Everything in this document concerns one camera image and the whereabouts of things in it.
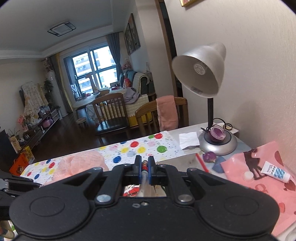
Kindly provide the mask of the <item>floral green-trim cloth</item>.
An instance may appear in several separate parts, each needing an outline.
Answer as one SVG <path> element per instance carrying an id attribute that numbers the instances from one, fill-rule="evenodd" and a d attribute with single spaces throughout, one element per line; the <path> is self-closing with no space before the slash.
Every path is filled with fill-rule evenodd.
<path id="1" fill-rule="evenodd" d="M 142 183 L 140 185 L 125 186 L 124 197 L 166 197 L 165 188 L 160 185 L 149 184 L 148 161 L 142 162 Z"/>

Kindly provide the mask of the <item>white fluffy towel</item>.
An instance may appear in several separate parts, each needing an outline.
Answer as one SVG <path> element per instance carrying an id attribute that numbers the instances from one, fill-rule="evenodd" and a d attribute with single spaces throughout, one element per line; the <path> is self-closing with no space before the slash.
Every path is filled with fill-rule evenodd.
<path id="1" fill-rule="evenodd" d="M 52 174 L 51 180 L 48 180 L 45 185 L 74 176 L 95 167 L 100 167 L 103 171 L 109 170 L 104 157 L 98 151 L 85 151 L 65 156 L 59 162 L 56 171 Z"/>

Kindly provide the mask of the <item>polka dot tablecloth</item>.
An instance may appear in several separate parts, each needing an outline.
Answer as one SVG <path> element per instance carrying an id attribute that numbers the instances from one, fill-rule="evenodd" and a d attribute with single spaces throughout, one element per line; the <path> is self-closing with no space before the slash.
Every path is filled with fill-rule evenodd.
<path id="1" fill-rule="evenodd" d="M 140 155 L 143 160 L 147 160 L 149 156 L 153 156 L 154 160 L 158 162 L 184 156 L 185 154 L 177 141 L 167 131 L 126 142 L 90 149 L 89 151 L 100 152 L 105 159 L 109 171 L 120 164 L 133 164 L 136 155 Z M 30 164 L 24 169 L 21 176 L 45 185 L 48 180 L 51 180 L 52 174 L 56 171 L 63 157 L 65 156 Z"/>

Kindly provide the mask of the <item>orange gift box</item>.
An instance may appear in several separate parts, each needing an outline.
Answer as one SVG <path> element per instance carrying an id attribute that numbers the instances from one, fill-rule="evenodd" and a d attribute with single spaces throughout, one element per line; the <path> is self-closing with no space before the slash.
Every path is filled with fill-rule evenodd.
<path id="1" fill-rule="evenodd" d="M 27 160 L 26 154 L 21 153 L 14 161 L 12 167 L 9 172 L 12 175 L 20 176 L 24 169 L 29 165 L 29 161 Z"/>

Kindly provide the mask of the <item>white paper napkin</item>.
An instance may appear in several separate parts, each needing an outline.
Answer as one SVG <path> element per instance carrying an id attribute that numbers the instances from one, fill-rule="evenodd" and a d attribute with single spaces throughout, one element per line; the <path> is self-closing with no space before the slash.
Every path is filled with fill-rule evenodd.
<path id="1" fill-rule="evenodd" d="M 180 133 L 179 134 L 180 148 L 185 149 L 188 147 L 197 147 L 200 145 L 200 141 L 197 132 Z"/>

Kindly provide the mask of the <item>tv cabinet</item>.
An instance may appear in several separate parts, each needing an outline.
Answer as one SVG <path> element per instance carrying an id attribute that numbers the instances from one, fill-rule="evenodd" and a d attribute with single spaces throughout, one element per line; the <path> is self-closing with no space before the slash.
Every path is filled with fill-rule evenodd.
<path id="1" fill-rule="evenodd" d="M 24 144 L 21 144 L 21 149 L 17 151 L 20 154 L 25 147 L 29 147 L 31 150 L 39 144 L 44 135 L 60 118 L 59 109 L 53 109 L 49 114 L 43 116 L 40 122 L 35 125 L 31 130 L 24 132 L 23 137 L 25 138 Z"/>

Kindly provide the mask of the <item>pink towel on chair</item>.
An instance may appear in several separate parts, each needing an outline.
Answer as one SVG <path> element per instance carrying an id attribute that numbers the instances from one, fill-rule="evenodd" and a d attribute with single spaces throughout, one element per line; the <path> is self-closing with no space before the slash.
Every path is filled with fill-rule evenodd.
<path id="1" fill-rule="evenodd" d="M 177 129 L 179 120 L 174 96 L 162 96 L 156 99 L 156 103 L 160 131 Z"/>

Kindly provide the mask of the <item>wooden chair at table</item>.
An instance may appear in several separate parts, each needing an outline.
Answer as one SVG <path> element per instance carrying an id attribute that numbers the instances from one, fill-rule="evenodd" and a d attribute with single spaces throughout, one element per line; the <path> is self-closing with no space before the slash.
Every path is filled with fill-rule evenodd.
<path id="1" fill-rule="evenodd" d="M 184 97 L 174 98 L 179 120 L 178 128 L 186 127 L 189 125 L 188 102 Z M 143 137 L 160 132 L 156 100 L 141 106 L 135 112 L 135 117 Z"/>

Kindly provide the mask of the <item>dark wooden chair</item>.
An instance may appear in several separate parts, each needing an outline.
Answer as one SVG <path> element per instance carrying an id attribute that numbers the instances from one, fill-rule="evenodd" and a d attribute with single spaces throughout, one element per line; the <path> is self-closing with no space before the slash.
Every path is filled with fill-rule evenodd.
<path id="1" fill-rule="evenodd" d="M 126 133 L 127 138 L 130 138 L 130 123 L 122 93 L 109 93 L 98 97 L 93 100 L 91 105 L 98 118 L 95 134 L 100 145 L 104 145 L 103 138 L 119 133 Z"/>

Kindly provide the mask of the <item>dried purple rose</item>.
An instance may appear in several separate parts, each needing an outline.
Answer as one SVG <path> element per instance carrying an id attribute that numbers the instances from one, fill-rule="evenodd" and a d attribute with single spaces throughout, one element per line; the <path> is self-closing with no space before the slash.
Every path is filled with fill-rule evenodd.
<path id="1" fill-rule="evenodd" d="M 217 159 L 216 154 L 212 151 L 206 152 L 202 156 L 203 156 L 203 161 L 207 163 L 215 163 Z"/>

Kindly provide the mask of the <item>small wooden stool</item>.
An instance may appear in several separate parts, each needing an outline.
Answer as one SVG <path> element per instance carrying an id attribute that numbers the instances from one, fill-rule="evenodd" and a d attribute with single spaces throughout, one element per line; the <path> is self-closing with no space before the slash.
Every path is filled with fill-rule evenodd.
<path id="1" fill-rule="evenodd" d="M 76 120 L 77 125 L 81 128 L 81 127 L 88 127 L 88 123 L 87 123 L 87 118 L 86 117 L 82 117 Z"/>

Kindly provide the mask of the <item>halved purple onion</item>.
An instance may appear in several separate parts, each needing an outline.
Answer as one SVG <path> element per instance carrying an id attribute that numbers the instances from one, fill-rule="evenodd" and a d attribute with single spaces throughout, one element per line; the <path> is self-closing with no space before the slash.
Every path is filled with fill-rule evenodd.
<path id="1" fill-rule="evenodd" d="M 210 128 L 210 138 L 214 142 L 222 142 L 226 138 L 226 133 L 224 128 L 215 124 Z"/>

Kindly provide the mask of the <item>white blue tube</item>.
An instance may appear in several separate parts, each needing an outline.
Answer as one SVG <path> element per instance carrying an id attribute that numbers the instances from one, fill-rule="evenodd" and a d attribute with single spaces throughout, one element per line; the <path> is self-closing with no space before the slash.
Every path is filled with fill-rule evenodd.
<path id="1" fill-rule="evenodd" d="M 263 167 L 261 168 L 261 173 L 283 183 L 288 183 L 290 180 L 289 173 L 268 161 L 265 161 Z"/>

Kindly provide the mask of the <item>pink plastic bag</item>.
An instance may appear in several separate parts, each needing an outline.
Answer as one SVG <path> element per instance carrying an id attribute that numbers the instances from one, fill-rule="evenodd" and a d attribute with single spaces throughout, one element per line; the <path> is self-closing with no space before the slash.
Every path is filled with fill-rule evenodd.
<path id="1" fill-rule="evenodd" d="M 234 154 L 221 166 L 228 180 L 268 194 L 278 203 L 280 216 L 273 229 L 273 235 L 278 236 L 295 223 L 295 176 L 291 174 L 289 181 L 283 183 L 265 175 L 261 173 L 265 162 L 291 173 L 284 166 L 275 141 Z"/>

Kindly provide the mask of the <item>ceiling light fixture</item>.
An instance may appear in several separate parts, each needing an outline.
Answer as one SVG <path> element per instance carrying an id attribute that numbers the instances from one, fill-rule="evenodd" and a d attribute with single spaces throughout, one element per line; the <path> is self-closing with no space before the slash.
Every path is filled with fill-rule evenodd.
<path id="1" fill-rule="evenodd" d="M 48 30 L 48 33 L 50 33 L 56 37 L 61 37 L 67 33 L 72 32 L 75 29 L 76 29 L 76 27 L 72 23 L 70 23 L 69 21 L 65 21 L 65 22 L 62 22 L 62 23 L 50 28 Z"/>

